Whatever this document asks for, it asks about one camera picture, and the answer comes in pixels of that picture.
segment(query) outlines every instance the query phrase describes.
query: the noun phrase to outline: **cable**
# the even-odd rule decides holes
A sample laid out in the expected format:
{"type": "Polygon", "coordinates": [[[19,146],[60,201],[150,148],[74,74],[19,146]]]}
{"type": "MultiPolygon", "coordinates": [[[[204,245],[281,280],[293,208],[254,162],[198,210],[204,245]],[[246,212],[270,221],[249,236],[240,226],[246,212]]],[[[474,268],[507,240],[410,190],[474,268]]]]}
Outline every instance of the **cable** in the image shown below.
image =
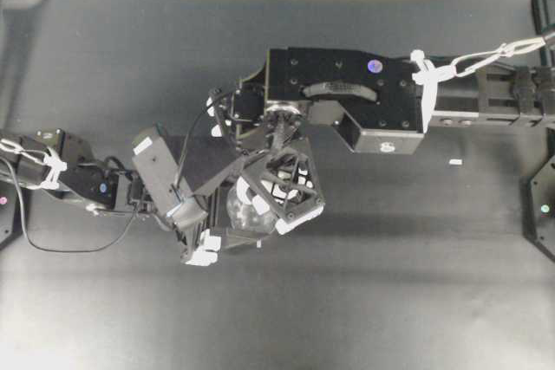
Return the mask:
{"type": "Polygon", "coordinates": [[[183,166],[185,165],[185,158],[187,155],[187,144],[189,142],[189,137],[193,134],[194,128],[197,126],[204,113],[206,113],[212,106],[219,103],[223,98],[225,98],[228,95],[232,95],[233,93],[234,91],[228,91],[226,93],[220,93],[215,95],[212,98],[212,102],[204,106],[202,108],[202,111],[199,114],[197,114],[197,117],[193,120],[191,127],[189,127],[189,131],[187,132],[187,134],[185,135],[185,138],[183,139],[183,147],[181,147],[180,162],[178,163],[177,172],[175,173],[175,178],[173,180],[173,186],[176,189],[178,187],[178,183],[180,182],[181,174],[183,173],[183,166]]]}
{"type": "Polygon", "coordinates": [[[51,249],[51,248],[39,246],[38,244],[36,244],[35,242],[33,242],[29,238],[29,233],[27,232],[27,222],[26,222],[26,219],[25,219],[25,202],[23,200],[23,192],[22,192],[21,186],[19,185],[19,179],[17,178],[16,170],[14,169],[13,165],[6,158],[0,156],[0,161],[2,161],[8,167],[8,170],[10,171],[11,179],[13,181],[13,185],[16,187],[17,199],[19,201],[19,215],[20,215],[20,218],[21,218],[21,229],[22,229],[23,235],[25,236],[25,240],[27,240],[27,242],[37,250],[46,251],[48,253],[74,253],[74,254],[77,254],[77,253],[96,253],[98,251],[103,251],[103,250],[107,249],[108,247],[111,247],[114,244],[119,243],[127,235],[127,232],[131,228],[131,224],[137,218],[137,214],[139,212],[140,205],[142,204],[142,197],[141,197],[141,201],[138,204],[135,205],[134,210],[131,214],[131,218],[129,218],[129,220],[127,221],[127,223],[125,225],[125,228],[123,229],[123,232],[115,240],[113,240],[112,242],[110,242],[108,244],[104,244],[101,247],[98,247],[96,249],[90,249],[90,250],[85,250],[85,249],[82,249],[82,250],[59,250],[59,249],[51,249]]]}

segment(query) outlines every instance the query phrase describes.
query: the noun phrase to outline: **white cable tie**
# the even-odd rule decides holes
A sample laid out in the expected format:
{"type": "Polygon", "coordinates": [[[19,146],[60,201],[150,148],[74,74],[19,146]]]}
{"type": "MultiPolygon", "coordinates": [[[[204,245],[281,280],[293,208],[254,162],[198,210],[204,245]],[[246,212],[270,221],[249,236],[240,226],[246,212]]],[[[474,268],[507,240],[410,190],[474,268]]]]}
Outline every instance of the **white cable tie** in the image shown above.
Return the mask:
{"type": "Polygon", "coordinates": [[[419,49],[410,54],[410,61],[414,62],[420,70],[413,74],[413,80],[416,84],[423,86],[421,101],[422,131],[426,133],[437,101],[437,85],[442,81],[454,78],[457,69],[454,65],[444,65],[436,68],[434,63],[427,60],[424,52],[419,49]]]}
{"type": "Polygon", "coordinates": [[[44,190],[57,190],[60,188],[58,179],[60,173],[68,169],[68,164],[60,159],[60,155],[50,146],[48,147],[50,155],[44,155],[44,164],[50,168],[50,171],[44,181],[39,185],[44,190]]]}

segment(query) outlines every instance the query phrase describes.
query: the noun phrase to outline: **black cable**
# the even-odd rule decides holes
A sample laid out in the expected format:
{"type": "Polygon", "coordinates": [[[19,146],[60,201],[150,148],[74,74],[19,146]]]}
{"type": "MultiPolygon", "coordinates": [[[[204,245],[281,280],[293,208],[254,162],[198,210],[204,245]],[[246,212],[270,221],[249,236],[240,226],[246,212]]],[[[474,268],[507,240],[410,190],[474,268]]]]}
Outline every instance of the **black cable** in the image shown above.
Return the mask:
{"type": "Polygon", "coordinates": [[[0,161],[4,162],[4,164],[8,167],[8,170],[10,171],[11,179],[13,181],[13,185],[16,187],[17,199],[19,201],[19,215],[21,217],[21,229],[22,229],[23,235],[25,236],[25,240],[27,240],[27,242],[37,250],[46,251],[48,253],[96,253],[98,251],[103,251],[103,250],[107,249],[108,247],[111,247],[114,244],[119,243],[127,235],[127,232],[131,228],[131,224],[137,218],[137,214],[138,214],[140,206],[142,204],[142,197],[141,197],[141,201],[138,204],[135,205],[134,210],[131,214],[131,218],[129,218],[129,220],[127,221],[127,224],[125,225],[125,228],[123,229],[123,232],[115,240],[113,240],[112,242],[110,242],[108,244],[105,244],[101,247],[98,247],[96,249],[90,249],[90,250],[85,250],[85,249],[83,249],[83,250],[59,250],[59,249],[51,249],[51,248],[46,248],[46,247],[39,246],[38,244],[36,244],[35,242],[33,242],[29,238],[29,233],[27,232],[27,222],[26,222],[26,219],[25,219],[25,202],[23,201],[23,192],[22,192],[21,186],[19,185],[19,179],[17,178],[16,170],[14,169],[13,165],[6,158],[0,157],[0,161]]]}
{"type": "Polygon", "coordinates": [[[197,117],[193,120],[191,127],[189,127],[189,131],[187,132],[187,134],[185,135],[185,138],[183,139],[183,147],[181,147],[180,162],[178,163],[177,172],[175,173],[175,179],[173,180],[173,186],[176,189],[178,187],[178,183],[180,182],[181,174],[183,173],[183,166],[185,165],[185,158],[187,155],[187,144],[189,142],[189,137],[193,134],[194,128],[197,126],[204,113],[206,113],[212,106],[215,106],[216,104],[218,104],[223,98],[225,98],[228,95],[232,95],[233,93],[234,91],[228,91],[226,93],[220,93],[215,95],[212,98],[212,103],[204,106],[202,108],[202,111],[199,114],[197,114],[197,117]]]}
{"type": "Polygon", "coordinates": [[[133,182],[133,172],[134,171],[127,169],[125,167],[125,165],[123,165],[123,163],[113,155],[112,156],[107,156],[104,159],[104,163],[106,164],[106,166],[109,166],[110,162],[114,163],[114,165],[118,168],[117,170],[110,170],[111,172],[122,173],[125,176],[125,178],[127,178],[129,181],[133,182]]]}

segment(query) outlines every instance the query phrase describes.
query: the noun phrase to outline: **metal bracket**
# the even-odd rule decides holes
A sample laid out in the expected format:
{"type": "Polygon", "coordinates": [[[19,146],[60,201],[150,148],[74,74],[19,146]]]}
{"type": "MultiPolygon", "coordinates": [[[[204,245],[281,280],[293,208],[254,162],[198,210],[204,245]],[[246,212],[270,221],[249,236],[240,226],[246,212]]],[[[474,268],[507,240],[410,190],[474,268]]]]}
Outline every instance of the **metal bracket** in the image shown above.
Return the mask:
{"type": "Polygon", "coordinates": [[[17,214],[16,188],[12,184],[0,182],[0,249],[13,240],[17,214]]]}
{"type": "Polygon", "coordinates": [[[526,238],[555,262],[555,156],[530,182],[532,230],[526,238]]]}
{"type": "Polygon", "coordinates": [[[512,125],[518,127],[530,126],[535,117],[534,101],[536,99],[536,85],[532,81],[532,73],[529,68],[517,68],[514,77],[513,95],[518,101],[519,117],[512,125]]]}

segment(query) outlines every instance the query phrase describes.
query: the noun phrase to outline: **transparent sphere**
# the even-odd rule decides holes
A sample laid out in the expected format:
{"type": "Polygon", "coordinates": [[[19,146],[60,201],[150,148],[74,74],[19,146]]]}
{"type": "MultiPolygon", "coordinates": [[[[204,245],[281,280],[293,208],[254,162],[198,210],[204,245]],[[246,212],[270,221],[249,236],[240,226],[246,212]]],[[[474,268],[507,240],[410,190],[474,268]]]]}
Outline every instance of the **transparent sphere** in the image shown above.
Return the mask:
{"type": "Polygon", "coordinates": [[[278,216],[271,211],[259,215],[252,205],[243,203],[237,196],[236,185],[227,194],[225,208],[234,229],[270,234],[274,231],[278,220],[278,216]]]}

